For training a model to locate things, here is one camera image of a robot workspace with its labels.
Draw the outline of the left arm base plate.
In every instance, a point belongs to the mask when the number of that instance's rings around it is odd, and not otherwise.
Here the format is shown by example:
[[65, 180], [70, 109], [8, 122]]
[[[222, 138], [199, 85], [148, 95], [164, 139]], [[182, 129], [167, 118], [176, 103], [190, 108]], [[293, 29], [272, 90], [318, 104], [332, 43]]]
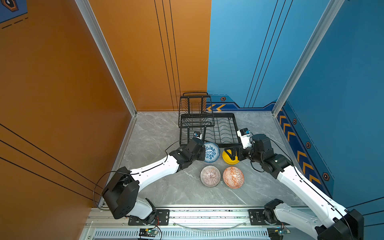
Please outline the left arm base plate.
[[145, 219], [135, 216], [129, 217], [129, 226], [167, 226], [169, 224], [170, 210], [160, 209], [152, 212]]

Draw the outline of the blue white floral bowl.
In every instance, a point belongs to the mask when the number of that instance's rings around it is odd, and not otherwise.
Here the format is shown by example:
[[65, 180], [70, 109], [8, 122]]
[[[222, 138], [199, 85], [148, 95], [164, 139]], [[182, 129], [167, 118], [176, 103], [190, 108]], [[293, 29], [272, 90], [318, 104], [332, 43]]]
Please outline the blue white floral bowl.
[[214, 163], [219, 159], [220, 156], [220, 148], [217, 144], [212, 142], [206, 142], [205, 146], [205, 162], [206, 163]]

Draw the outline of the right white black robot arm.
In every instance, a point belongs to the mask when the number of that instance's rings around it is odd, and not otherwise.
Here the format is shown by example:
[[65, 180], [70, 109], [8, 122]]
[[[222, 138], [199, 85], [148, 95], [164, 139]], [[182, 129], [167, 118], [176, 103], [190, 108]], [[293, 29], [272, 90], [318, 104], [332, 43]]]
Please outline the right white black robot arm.
[[362, 240], [364, 217], [357, 210], [348, 210], [323, 193], [309, 181], [284, 155], [276, 154], [273, 140], [264, 134], [251, 135], [248, 129], [238, 131], [241, 143], [225, 148], [230, 160], [259, 163], [264, 173], [287, 186], [314, 213], [295, 210], [282, 200], [265, 204], [263, 215], [269, 225], [288, 224], [315, 240]]

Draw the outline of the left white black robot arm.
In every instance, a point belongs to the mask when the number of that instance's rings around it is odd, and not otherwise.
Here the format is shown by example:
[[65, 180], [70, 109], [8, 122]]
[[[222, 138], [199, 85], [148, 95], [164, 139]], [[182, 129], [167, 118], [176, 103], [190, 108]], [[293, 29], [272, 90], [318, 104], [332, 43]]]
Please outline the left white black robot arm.
[[204, 141], [194, 137], [187, 145], [155, 163], [133, 170], [126, 167], [118, 169], [102, 192], [114, 219], [133, 216], [145, 223], [152, 223], [157, 209], [149, 199], [139, 198], [139, 192], [163, 177], [188, 168], [194, 161], [204, 161], [205, 153]]

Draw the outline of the pink striped bowl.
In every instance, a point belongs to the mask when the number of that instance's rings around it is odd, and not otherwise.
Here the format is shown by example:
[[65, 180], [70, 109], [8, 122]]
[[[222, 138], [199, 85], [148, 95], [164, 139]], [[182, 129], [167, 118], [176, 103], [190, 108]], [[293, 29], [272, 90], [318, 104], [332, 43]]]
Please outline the pink striped bowl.
[[221, 172], [215, 166], [206, 166], [201, 171], [200, 179], [204, 186], [213, 188], [219, 184]]

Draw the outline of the yellow bowl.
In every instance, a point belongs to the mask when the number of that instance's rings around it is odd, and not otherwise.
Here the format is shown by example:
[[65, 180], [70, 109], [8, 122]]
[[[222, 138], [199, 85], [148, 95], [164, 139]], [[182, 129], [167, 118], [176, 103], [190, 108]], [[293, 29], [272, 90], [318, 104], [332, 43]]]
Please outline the yellow bowl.
[[237, 156], [237, 152], [234, 152], [233, 154], [232, 150], [230, 149], [224, 149], [222, 158], [229, 165], [236, 165], [240, 162]]

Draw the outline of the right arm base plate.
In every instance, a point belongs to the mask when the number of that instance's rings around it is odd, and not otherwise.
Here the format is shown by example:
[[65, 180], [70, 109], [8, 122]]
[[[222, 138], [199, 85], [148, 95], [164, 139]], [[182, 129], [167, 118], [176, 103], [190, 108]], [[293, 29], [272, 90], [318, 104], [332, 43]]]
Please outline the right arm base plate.
[[249, 219], [252, 226], [268, 225], [264, 215], [264, 209], [249, 209]]

